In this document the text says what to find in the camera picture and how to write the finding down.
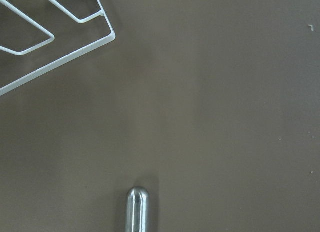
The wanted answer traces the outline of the white cup rack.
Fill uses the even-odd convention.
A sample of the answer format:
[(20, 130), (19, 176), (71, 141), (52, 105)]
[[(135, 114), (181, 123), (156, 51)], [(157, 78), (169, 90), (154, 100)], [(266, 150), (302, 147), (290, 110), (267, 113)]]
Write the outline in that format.
[(0, 0), (0, 93), (115, 38), (105, 0)]

